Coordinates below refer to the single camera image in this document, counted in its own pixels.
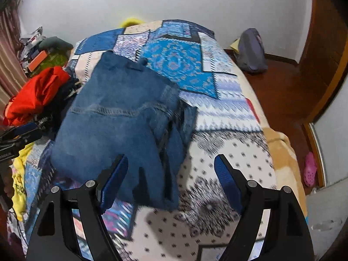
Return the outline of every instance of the metal screw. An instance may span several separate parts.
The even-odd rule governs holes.
[[[258,183],[256,181],[253,181],[253,180],[248,181],[248,186],[250,186],[250,187],[256,187],[257,185],[258,185]]]
[[[56,193],[59,190],[59,186],[54,186],[51,188],[52,193]]]
[[[95,185],[95,181],[87,181],[86,182],[86,186],[87,187],[92,187],[92,186],[94,186]]]
[[[288,187],[288,186],[284,186],[283,187],[283,190],[286,192],[286,193],[291,193],[291,188],[290,187]]]

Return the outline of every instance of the curtain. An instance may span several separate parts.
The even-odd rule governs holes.
[[[18,60],[22,49],[17,0],[11,0],[0,14],[0,121],[11,96],[17,95],[27,78]]]

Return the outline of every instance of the bed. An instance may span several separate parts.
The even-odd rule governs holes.
[[[211,30],[183,20],[110,30],[78,42],[67,66],[84,84],[107,50],[133,61],[146,57],[151,69],[164,72],[180,85],[181,99],[198,107],[196,130],[177,177],[180,209],[166,212],[116,200],[103,215],[123,260],[219,259],[239,219],[214,172],[214,158],[221,153],[247,179],[263,187],[289,185],[307,215],[296,156],[287,137],[270,129],[254,91]],[[9,215],[8,230],[21,238],[24,253],[49,189],[53,185],[62,189],[80,186],[51,166],[53,144],[46,138],[34,144],[25,170],[24,221],[17,223]],[[73,214],[81,252],[92,259],[79,212]],[[268,218],[265,210],[251,259],[260,252]]]

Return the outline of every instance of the pink shoe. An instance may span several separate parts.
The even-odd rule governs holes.
[[[312,152],[309,152],[306,156],[306,166],[303,170],[303,181],[306,184],[306,186],[314,186],[316,172],[317,164],[315,163],[314,155]]]

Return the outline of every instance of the gray backpack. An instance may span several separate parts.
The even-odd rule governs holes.
[[[260,73],[268,69],[264,48],[259,32],[255,28],[244,31],[235,54],[237,66],[250,73]]]

